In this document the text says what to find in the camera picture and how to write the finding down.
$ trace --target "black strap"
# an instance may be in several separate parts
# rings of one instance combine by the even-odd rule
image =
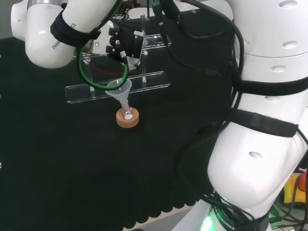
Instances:
[[[293,95],[308,89],[308,77],[291,82],[265,83],[241,80],[238,72],[232,74],[233,87],[241,93],[264,95],[264,96],[283,96]]]
[[[255,131],[281,137],[293,137],[298,128],[296,124],[239,109],[230,110],[228,121]]]
[[[76,25],[68,25],[62,17],[62,13],[63,11],[61,11],[60,14],[56,17],[50,28],[52,35],[59,42],[63,42],[72,47],[82,48],[87,44],[87,42],[92,39],[97,39],[101,34],[99,31],[87,34],[75,30],[74,27]]]

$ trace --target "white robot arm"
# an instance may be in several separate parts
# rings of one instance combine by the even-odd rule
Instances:
[[[12,32],[16,38],[25,41],[26,54],[31,62],[44,68],[64,67],[73,59],[76,47],[56,39],[51,33],[51,25],[58,15],[63,11],[62,18],[68,26],[77,32],[89,34],[121,2],[69,0],[63,11],[62,0],[24,0],[12,8]],[[109,28],[113,27],[114,24],[108,22],[101,28],[100,54],[108,53],[106,47],[110,46],[111,38]],[[143,36],[142,32],[134,33],[139,38]]]
[[[245,63],[242,80],[256,83],[294,83],[307,79],[308,18],[305,0],[227,0],[234,23],[244,38]],[[235,42],[239,62],[239,43]],[[244,93],[238,109],[299,125],[308,135],[308,90],[285,95]],[[212,152],[208,176],[217,193],[228,202],[261,219],[268,214],[307,151],[307,144],[297,132],[283,137],[230,122],[221,132]],[[195,225],[190,230],[243,230],[230,219],[199,202],[174,231]],[[266,223],[261,231],[271,231]]]

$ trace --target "plastic funnel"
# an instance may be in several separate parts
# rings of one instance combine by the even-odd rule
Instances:
[[[110,82],[108,84],[108,86],[113,86],[115,84],[118,84],[120,82],[120,79],[116,79],[112,82]],[[128,95],[129,95],[129,90],[131,88],[131,80],[128,79],[126,80],[125,84],[120,87],[119,89],[117,90],[107,90],[105,91],[106,94],[114,97],[115,99],[119,100],[120,103],[122,104],[122,107],[127,111],[129,112],[130,111],[130,108],[129,108],[129,105],[128,105]]]

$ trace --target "black background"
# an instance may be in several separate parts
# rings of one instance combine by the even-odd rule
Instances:
[[[185,13],[184,21],[199,35],[227,30],[201,12]],[[170,22],[167,28],[179,59],[226,72],[230,36],[192,41]],[[147,32],[157,33],[153,21]],[[116,124],[114,99],[66,103],[64,87],[82,82],[75,61],[57,70],[37,67],[14,38],[0,40],[0,54],[1,231],[120,231],[195,204],[198,197],[174,174],[174,157],[200,127],[223,119],[228,77],[192,72],[165,49],[150,50],[148,72],[165,71],[172,87],[130,95],[141,120],[124,130]],[[106,58],[93,62],[121,71]],[[206,168],[214,143],[183,160],[184,174],[206,193],[212,192]]]

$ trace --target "yellow device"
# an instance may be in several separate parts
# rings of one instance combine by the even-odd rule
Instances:
[[[296,183],[297,178],[300,177],[300,176],[301,176],[301,174],[293,173],[290,176],[289,180],[286,182],[285,186],[284,186],[284,199],[283,199],[283,202],[286,205],[289,205],[289,204],[292,203],[295,183]],[[301,190],[299,187],[297,187],[297,190],[296,190],[295,203],[296,204],[304,204],[304,203],[306,203],[306,192]]]

